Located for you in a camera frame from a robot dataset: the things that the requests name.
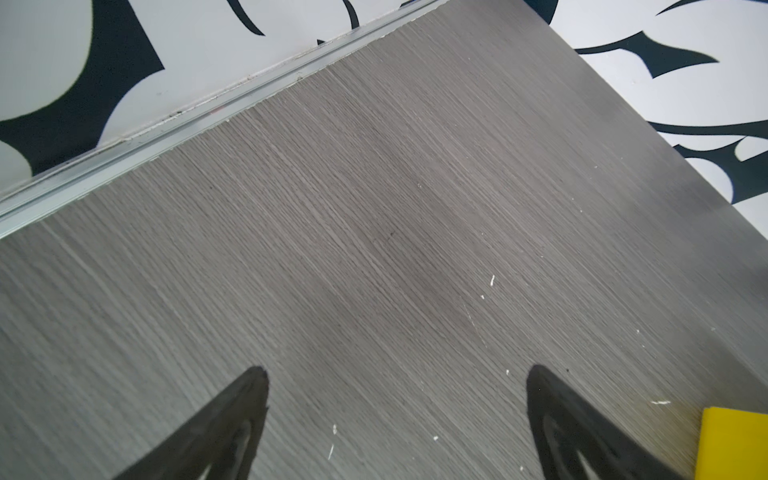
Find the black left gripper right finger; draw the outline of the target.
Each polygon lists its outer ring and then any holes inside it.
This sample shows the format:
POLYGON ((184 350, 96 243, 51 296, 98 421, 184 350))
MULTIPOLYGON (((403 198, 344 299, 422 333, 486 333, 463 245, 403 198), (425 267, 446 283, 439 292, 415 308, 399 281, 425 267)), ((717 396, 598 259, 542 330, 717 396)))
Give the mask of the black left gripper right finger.
POLYGON ((546 479, 679 479, 544 365, 526 379, 527 414, 546 479))

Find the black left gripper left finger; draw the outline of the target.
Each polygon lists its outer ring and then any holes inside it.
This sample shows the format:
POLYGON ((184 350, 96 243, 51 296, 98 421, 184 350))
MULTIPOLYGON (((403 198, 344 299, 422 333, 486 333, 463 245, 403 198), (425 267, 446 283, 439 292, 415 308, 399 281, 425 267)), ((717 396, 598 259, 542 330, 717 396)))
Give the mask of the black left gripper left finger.
POLYGON ((253 366, 119 479, 247 479, 267 418, 269 377, 253 366))

